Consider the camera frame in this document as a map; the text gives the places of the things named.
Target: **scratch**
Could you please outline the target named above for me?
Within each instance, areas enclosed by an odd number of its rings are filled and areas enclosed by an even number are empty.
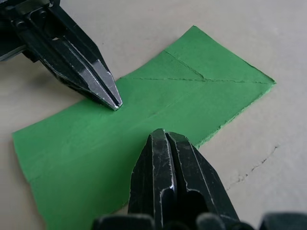
[[[279,147],[280,147],[280,145],[276,145],[276,146],[274,147],[273,151],[272,151],[264,160],[262,160],[259,164],[255,165],[247,174],[245,174],[244,176],[239,175],[239,176],[238,176],[238,179],[237,179],[235,182],[231,183],[230,186],[226,189],[226,191],[230,190],[232,186],[234,186],[234,185],[236,185],[236,184],[239,184],[239,183],[245,181],[246,178],[247,178],[256,168],[258,168],[258,167],[260,167],[261,165],[263,165],[263,164],[268,160],[268,158],[270,158],[270,157],[275,153],[275,151],[276,151]]]

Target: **table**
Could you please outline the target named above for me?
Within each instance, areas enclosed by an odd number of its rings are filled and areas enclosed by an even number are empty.
[[[307,2],[303,0],[63,0],[96,42],[115,79],[145,64],[192,25],[277,81],[201,153],[243,221],[307,212]],[[11,133],[83,97],[23,55],[0,63],[0,226],[40,230]]]

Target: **green foam sheet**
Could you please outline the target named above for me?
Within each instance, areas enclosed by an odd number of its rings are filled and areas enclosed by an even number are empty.
[[[275,82],[194,26],[116,84],[124,103],[116,112],[84,100],[13,134],[49,230],[90,229],[127,203],[152,131],[199,147]]]

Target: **beige table surface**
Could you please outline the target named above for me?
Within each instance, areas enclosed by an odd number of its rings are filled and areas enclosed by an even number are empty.
[[[192,25],[277,81],[201,153],[244,221],[269,211],[307,212],[307,2],[305,0],[63,0],[96,42],[115,79]],[[0,229],[40,230],[11,133],[82,97],[22,55],[0,63]]]

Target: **metal tool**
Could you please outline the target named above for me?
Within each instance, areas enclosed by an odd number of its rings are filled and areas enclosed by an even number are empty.
[[[96,44],[60,0],[0,0],[0,61],[23,53],[62,83],[117,110],[122,100]]]
[[[93,230],[254,230],[242,223],[214,168],[189,140],[154,131],[131,176],[129,215],[97,219]],[[268,214],[260,230],[304,230],[307,216]]]

